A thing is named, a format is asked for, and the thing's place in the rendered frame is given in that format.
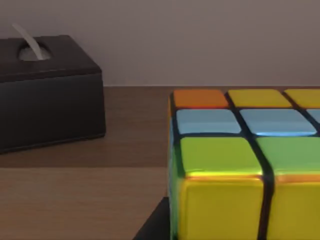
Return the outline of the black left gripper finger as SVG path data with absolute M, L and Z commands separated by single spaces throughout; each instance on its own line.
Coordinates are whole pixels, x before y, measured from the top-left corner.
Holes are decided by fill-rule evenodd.
M 168 197 L 161 199 L 132 240 L 170 240 Z

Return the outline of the multicoloured puzzle cube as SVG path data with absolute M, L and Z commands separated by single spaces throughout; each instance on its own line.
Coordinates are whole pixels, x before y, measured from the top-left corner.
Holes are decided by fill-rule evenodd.
M 170 240 L 320 240 L 320 89 L 168 99 Z

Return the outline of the black tissue box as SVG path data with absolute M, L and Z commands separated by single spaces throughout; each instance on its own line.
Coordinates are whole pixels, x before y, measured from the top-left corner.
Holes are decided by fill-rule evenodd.
M 20 60 L 26 42 L 0 39 L 0 153 L 106 133 L 101 68 L 68 35 L 36 40 L 49 59 Z

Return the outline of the white tissue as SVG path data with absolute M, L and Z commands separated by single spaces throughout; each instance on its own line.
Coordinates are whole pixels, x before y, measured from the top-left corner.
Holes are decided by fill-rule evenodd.
M 51 58 L 50 53 L 35 40 L 22 26 L 13 23 L 12 27 L 21 35 L 27 43 L 19 52 L 19 59 L 27 62 L 44 61 Z

